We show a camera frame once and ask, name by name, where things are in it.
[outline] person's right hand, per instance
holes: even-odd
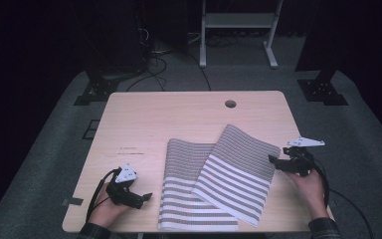
[[[311,219],[329,217],[324,206],[322,180],[316,170],[313,169],[305,177],[288,172],[286,172],[286,175],[294,182],[302,202],[309,211]]]

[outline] hand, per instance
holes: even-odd
[[[108,228],[120,214],[124,213],[130,207],[126,205],[115,205],[110,198],[108,198],[106,188],[108,183],[105,183],[98,194],[95,205],[97,207],[93,210],[90,216],[89,223]]]
[[[324,206],[324,189],[322,180],[316,170],[312,170],[308,176],[301,177],[294,173],[286,172],[292,179],[302,202],[307,207],[311,219],[329,217]]]

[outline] white bracket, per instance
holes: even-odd
[[[119,173],[119,175],[116,177],[115,182],[125,182],[134,180],[137,178],[137,174],[135,173],[134,169],[132,169],[131,165],[127,163],[123,168],[122,171]]]
[[[318,140],[314,140],[314,139],[300,136],[297,139],[294,139],[292,141],[288,141],[287,145],[291,145],[291,146],[324,146],[325,143],[323,140],[318,141]]]

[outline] gray and white striped cloth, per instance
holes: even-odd
[[[168,142],[159,228],[237,231],[258,226],[280,149],[228,124],[216,144]]]

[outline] white metal stand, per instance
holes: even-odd
[[[279,67],[272,51],[272,42],[284,0],[278,0],[275,13],[206,13],[206,0],[203,0],[201,19],[200,67],[207,66],[206,29],[207,28],[270,28],[269,38],[263,43],[271,68]]]

